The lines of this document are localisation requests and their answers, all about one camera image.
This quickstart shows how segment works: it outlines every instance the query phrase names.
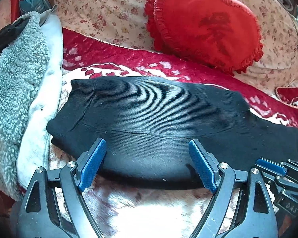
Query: silver screw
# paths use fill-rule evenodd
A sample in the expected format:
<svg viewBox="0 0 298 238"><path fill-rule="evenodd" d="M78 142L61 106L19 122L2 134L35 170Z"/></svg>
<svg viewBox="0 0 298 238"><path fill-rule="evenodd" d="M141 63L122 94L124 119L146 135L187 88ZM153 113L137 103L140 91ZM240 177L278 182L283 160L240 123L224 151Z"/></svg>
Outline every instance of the silver screw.
<svg viewBox="0 0 298 238"><path fill-rule="evenodd" d="M255 174L255 175L258 175L259 171L258 171L257 168L252 168L252 173Z"/></svg>
<svg viewBox="0 0 298 238"><path fill-rule="evenodd" d="M70 161L67 163L67 167L69 168L73 168L75 166L75 162L74 161Z"/></svg>
<svg viewBox="0 0 298 238"><path fill-rule="evenodd" d="M227 169L228 168L228 164L227 163L220 163L220 168L222 169Z"/></svg>
<svg viewBox="0 0 298 238"><path fill-rule="evenodd" d="M40 173L43 172L43 167L40 166L40 167L38 167L35 171L36 171L38 174L40 174Z"/></svg>

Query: red fabric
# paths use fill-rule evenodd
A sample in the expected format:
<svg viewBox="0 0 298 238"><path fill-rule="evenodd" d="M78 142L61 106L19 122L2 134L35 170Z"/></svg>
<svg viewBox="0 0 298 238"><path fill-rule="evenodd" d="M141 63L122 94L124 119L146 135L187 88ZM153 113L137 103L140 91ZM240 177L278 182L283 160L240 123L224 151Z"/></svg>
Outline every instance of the red fabric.
<svg viewBox="0 0 298 238"><path fill-rule="evenodd" d="M257 19L237 0L147 0L145 13L158 51L230 74L263 55Z"/></svg>
<svg viewBox="0 0 298 238"><path fill-rule="evenodd" d="M276 96L282 102L298 107L298 87L277 87Z"/></svg>
<svg viewBox="0 0 298 238"><path fill-rule="evenodd" d="M11 23L21 16L19 0L11 0Z"/></svg>
<svg viewBox="0 0 298 238"><path fill-rule="evenodd" d="M217 69L186 61L173 55L156 54L103 43L74 31L63 29L63 68L82 68L90 78L104 75L124 76L132 71L143 76L162 76L181 82L204 83L239 91L263 118L274 116L298 128L298 109L269 97Z"/></svg>

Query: blue textured pad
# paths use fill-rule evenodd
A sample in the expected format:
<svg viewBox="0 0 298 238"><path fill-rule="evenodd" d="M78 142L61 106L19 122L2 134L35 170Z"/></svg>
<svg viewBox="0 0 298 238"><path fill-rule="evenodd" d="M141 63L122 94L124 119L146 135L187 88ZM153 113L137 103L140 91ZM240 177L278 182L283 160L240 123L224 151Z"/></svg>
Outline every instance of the blue textured pad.
<svg viewBox="0 0 298 238"><path fill-rule="evenodd" d="M285 174L287 173L287 171L285 170L285 168L282 165L272 162L270 160L264 159L264 158L257 159L256 164L263 166L267 169L270 169L276 173L279 173L282 176L285 176Z"/></svg>
<svg viewBox="0 0 298 238"><path fill-rule="evenodd" d="M193 140L189 142L189 154L204 187L214 194L217 190L214 172Z"/></svg>
<svg viewBox="0 0 298 238"><path fill-rule="evenodd" d="M94 150L93 154L90 156L86 165L81 172L81 182L78 185L78 188L81 192L91 186L92 181L98 171L100 164L106 154L106 141L101 140Z"/></svg>

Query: heart-shaped red pillow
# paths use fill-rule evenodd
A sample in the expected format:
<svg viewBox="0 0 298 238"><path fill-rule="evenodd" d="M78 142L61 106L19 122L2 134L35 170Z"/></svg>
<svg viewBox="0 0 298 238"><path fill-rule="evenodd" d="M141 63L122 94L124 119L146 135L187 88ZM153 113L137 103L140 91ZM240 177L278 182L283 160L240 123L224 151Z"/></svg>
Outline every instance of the heart-shaped red pillow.
<svg viewBox="0 0 298 238"><path fill-rule="evenodd" d="M256 16L238 0L147 0L145 13L157 51L230 74L263 55Z"/></svg>

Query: black cloth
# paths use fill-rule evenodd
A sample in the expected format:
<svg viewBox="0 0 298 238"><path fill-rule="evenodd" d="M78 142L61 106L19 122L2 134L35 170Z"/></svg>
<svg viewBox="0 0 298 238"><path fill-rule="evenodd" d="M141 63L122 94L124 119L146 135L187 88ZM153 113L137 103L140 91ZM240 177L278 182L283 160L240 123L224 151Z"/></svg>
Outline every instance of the black cloth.
<svg viewBox="0 0 298 238"><path fill-rule="evenodd" d="M0 53L21 34L29 19L20 18L15 23L9 24L0 30Z"/></svg>
<svg viewBox="0 0 298 238"><path fill-rule="evenodd" d="M248 171L259 157L298 161L298 129L253 115L238 92L158 77L72 80L49 121L52 143L78 158L107 142L99 174L152 188L196 188L188 143L199 139L219 162Z"/></svg>

